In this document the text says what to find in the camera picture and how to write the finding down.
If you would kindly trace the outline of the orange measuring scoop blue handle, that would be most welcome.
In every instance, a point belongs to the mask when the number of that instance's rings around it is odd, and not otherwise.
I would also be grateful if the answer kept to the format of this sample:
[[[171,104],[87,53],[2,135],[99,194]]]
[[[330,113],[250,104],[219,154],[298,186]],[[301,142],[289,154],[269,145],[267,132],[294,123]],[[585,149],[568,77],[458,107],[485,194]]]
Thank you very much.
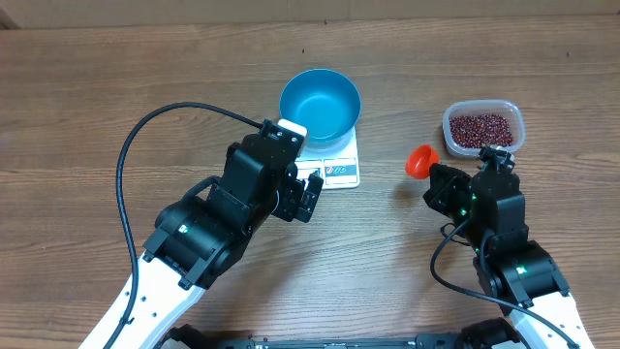
[[[439,153],[429,144],[423,144],[409,156],[405,171],[416,179],[426,179],[430,176],[430,167],[440,162]]]

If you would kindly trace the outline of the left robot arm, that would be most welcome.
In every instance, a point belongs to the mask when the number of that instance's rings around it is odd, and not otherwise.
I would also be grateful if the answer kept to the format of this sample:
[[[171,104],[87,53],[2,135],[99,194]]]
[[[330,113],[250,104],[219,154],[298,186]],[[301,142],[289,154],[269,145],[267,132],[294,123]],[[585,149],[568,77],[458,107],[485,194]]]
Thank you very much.
[[[156,218],[143,253],[84,348],[153,348],[215,280],[243,256],[273,215],[308,222],[323,180],[297,176],[299,137],[233,143],[224,172],[196,184]]]

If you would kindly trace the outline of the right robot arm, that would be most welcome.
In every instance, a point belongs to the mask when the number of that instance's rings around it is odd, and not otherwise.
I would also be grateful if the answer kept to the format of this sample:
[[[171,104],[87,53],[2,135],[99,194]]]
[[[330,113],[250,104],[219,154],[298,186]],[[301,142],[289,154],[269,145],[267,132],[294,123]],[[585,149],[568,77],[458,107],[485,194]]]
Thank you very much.
[[[464,328],[456,348],[590,348],[568,280],[551,255],[530,239],[525,198],[514,163],[482,156],[475,175],[433,163],[426,171],[427,205],[448,217],[453,230],[436,248],[430,264],[454,237],[474,250],[481,286],[475,292],[457,286],[435,270],[438,282],[453,291],[497,304],[502,318]]]

